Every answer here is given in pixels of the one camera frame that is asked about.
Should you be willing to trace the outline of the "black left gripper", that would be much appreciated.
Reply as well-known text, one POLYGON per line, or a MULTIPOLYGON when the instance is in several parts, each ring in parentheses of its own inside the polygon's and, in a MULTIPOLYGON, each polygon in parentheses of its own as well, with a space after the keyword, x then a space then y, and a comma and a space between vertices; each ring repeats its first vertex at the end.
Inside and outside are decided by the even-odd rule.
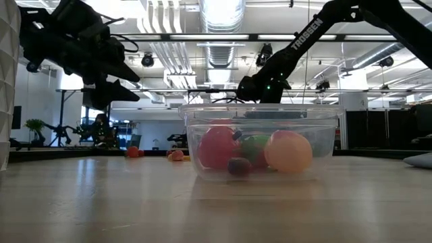
POLYGON ((130 82, 140 77, 125 63, 125 48, 110 36, 105 40, 79 40, 70 44, 63 54, 63 71, 66 75, 81 77, 84 84, 96 84, 95 88, 83 89, 83 105, 104 110, 113 101, 136 102, 140 97, 120 84, 106 82, 108 76, 115 76, 130 82))

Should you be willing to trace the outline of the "green round toy fruit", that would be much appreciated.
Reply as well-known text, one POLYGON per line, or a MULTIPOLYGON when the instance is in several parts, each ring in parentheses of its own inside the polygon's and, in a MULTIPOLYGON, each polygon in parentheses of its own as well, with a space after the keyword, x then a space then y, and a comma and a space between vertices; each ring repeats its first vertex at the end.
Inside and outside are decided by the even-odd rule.
POLYGON ((255 160, 257 156, 263 155, 264 147, 270 138, 269 135, 259 134, 246 137, 241 142, 242 156, 250 161, 255 160))

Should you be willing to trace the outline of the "peach-coloured round toy fruit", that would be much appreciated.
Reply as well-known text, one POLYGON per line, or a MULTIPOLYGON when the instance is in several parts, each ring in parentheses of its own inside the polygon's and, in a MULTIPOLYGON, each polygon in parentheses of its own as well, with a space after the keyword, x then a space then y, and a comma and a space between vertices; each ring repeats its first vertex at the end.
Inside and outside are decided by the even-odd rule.
POLYGON ((289 130, 272 133, 264 147, 264 155, 270 167, 283 173, 302 173, 313 161, 310 142, 289 130))

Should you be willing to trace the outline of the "red toy apple with stem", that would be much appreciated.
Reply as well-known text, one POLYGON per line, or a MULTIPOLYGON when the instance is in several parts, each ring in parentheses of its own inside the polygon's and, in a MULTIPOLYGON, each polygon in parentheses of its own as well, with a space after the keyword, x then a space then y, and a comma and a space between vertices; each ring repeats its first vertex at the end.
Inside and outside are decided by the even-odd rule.
POLYGON ((198 159, 203 167, 226 170, 231 158, 240 156, 240 142, 233 139, 234 131, 227 126, 207 130, 198 145, 198 159))

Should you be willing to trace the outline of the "clear plastic tupperware container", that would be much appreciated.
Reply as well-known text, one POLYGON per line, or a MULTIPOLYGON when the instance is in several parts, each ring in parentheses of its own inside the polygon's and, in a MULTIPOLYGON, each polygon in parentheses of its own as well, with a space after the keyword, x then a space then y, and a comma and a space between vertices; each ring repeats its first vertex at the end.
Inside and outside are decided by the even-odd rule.
POLYGON ((209 103, 183 105, 179 114, 185 122, 188 149, 195 172, 208 181, 278 182, 309 180, 319 164, 333 151, 339 118, 345 110, 340 105, 209 103), (302 173, 283 173, 268 166, 253 169, 245 176, 231 175, 228 170, 203 167, 198 159, 198 145, 208 129, 227 126, 234 131, 233 139, 241 142, 252 135, 269 135, 277 130, 289 130, 303 135, 313 151, 311 166, 302 173))

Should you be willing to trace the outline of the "person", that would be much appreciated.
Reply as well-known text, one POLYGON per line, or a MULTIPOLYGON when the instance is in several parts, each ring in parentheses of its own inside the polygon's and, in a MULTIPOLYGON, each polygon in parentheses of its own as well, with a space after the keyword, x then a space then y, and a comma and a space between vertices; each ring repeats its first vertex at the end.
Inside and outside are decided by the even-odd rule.
POLYGON ((115 146, 115 130, 109 125, 105 113, 96 116, 95 121, 90 126, 90 136, 96 147, 108 149, 115 146))

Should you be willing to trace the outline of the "black beam with light strips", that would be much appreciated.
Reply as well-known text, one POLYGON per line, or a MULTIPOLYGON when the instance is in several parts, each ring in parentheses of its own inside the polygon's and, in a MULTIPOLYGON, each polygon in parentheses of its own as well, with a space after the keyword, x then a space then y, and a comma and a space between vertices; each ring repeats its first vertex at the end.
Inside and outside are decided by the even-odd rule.
MULTIPOLYGON (((172 34, 156 33, 121 34, 134 42, 290 42, 293 34, 172 34)), ((359 42, 359 43, 394 43, 396 38, 389 34, 324 34, 318 42, 359 42)))

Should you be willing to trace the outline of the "white column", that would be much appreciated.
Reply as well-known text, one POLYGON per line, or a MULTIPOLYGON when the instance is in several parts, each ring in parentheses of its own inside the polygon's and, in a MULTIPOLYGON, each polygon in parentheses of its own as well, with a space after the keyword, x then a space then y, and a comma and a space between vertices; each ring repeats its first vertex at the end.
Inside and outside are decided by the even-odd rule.
POLYGON ((342 150, 354 149, 365 145, 367 139, 368 90, 365 71, 356 70, 339 77, 339 104, 344 107, 340 119, 340 138, 342 150))

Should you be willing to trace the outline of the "small background potted plant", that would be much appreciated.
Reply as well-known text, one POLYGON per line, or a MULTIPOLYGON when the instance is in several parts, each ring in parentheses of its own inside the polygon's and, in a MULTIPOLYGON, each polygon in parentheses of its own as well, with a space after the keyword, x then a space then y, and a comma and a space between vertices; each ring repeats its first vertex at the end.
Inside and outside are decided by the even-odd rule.
POLYGON ((42 130, 45 126, 44 121, 40 119, 28 119, 24 123, 24 127, 28 128, 34 133, 34 140, 40 143, 45 141, 45 137, 42 135, 42 130))

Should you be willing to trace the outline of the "dark monitor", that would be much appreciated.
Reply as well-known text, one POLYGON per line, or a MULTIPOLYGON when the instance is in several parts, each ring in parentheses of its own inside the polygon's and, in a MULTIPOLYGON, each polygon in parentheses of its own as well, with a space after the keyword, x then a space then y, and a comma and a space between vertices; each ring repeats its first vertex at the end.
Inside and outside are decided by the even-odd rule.
POLYGON ((22 118, 22 106, 15 106, 13 111, 12 119, 12 130, 19 130, 21 128, 21 118, 22 118))

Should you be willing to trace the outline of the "white faceted textured container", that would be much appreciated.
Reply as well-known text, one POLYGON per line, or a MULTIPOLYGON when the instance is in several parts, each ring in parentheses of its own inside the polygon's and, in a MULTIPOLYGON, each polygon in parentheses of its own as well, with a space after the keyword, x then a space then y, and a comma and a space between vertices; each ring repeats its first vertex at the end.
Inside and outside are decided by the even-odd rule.
POLYGON ((7 169, 20 52, 21 14, 15 0, 0 0, 0 171, 7 169))

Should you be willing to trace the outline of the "black office partition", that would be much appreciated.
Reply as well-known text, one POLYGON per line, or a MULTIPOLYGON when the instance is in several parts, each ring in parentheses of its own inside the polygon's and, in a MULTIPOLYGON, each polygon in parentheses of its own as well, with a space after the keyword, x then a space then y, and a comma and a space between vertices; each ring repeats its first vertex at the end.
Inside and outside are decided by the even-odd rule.
POLYGON ((349 149, 432 150, 432 104, 346 112, 349 149))

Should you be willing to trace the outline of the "large grey ceiling pipe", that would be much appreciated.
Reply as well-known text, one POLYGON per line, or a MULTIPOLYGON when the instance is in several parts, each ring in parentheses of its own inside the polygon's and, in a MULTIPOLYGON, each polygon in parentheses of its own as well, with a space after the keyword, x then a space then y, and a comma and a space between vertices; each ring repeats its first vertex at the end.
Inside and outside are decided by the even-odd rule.
POLYGON ((351 66, 341 68, 342 72, 346 72, 346 75, 349 76, 348 72, 359 70, 366 68, 369 65, 379 65, 378 63, 388 57, 392 56, 392 54, 405 49, 405 46, 401 43, 392 43, 392 44, 382 44, 378 47, 370 50, 364 55, 357 57, 352 63, 351 66))

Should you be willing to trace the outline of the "grey rectangular lid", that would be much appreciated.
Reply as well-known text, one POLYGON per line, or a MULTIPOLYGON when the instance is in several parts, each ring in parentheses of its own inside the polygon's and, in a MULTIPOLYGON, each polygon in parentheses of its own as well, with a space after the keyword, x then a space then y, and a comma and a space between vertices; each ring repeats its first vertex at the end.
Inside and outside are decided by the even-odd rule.
POLYGON ((403 162, 413 167, 432 169, 432 153, 407 157, 403 159, 403 162))

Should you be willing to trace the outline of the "black background workstation frame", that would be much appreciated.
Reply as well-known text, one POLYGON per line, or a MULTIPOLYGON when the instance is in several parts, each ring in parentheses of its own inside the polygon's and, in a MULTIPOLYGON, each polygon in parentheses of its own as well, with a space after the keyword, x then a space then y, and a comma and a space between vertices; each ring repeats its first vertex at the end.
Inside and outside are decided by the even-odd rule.
POLYGON ((157 147, 168 149, 173 143, 167 141, 171 134, 184 132, 184 123, 178 108, 187 104, 208 104, 210 96, 221 97, 222 90, 216 88, 195 91, 174 89, 133 89, 128 92, 117 91, 121 100, 114 100, 104 110, 110 112, 111 123, 128 121, 125 126, 128 138, 140 135, 140 148, 151 150, 157 147))

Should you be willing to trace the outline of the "silver ribbed air duct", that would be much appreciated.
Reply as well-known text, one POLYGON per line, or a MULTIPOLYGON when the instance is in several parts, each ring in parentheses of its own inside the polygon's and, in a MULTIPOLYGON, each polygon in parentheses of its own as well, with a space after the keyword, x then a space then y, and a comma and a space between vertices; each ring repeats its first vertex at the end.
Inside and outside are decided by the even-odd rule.
MULTIPOLYGON (((246 0, 199 0, 200 24, 204 33, 237 33, 242 28, 246 0)), ((235 47, 206 47, 206 56, 213 68, 228 68, 234 59, 235 47)))

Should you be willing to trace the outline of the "black aluminium table frame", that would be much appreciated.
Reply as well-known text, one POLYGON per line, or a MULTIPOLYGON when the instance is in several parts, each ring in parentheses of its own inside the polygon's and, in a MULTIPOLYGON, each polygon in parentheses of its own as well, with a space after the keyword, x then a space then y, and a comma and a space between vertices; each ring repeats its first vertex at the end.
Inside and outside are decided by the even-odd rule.
MULTIPOLYGON (((350 149, 334 150, 325 157, 330 156, 349 156, 349 157, 371 157, 384 159, 404 159, 411 156, 432 153, 426 150, 390 150, 390 149, 350 149)), ((20 150, 9 153, 9 163, 21 163, 29 161, 70 159, 78 157, 124 157, 125 151, 107 150, 101 148, 80 148, 80 149, 60 149, 60 150, 20 150)))

